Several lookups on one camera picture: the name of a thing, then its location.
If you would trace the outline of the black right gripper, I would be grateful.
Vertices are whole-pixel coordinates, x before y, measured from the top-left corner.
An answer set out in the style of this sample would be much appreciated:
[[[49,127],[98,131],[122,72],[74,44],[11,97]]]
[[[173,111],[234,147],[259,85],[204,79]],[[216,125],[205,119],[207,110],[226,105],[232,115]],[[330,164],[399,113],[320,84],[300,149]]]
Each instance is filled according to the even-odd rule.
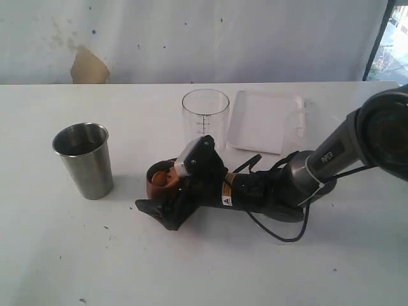
[[[180,179],[168,200],[135,201],[137,209],[158,221],[167,230],[178,230],[200,207],[221,204],[221,186],[228,169],[216,151],[206,153],[200,160],[199,172]]]

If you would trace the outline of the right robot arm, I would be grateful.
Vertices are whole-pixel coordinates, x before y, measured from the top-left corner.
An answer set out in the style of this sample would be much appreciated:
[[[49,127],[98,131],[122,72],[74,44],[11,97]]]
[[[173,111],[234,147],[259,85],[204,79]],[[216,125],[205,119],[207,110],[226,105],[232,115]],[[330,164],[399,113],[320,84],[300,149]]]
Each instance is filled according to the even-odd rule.
[[[147,171],[147,199],[139,211],[177,230],[201,206],[263,214],[281,222],[309,218],[310,204],[330,193],[351,165],[381,168],[407,179],[407,87],[370,97],[316,149],[296,151],[267,171],[229,172],[211,136],[191,141],[179,157]]]

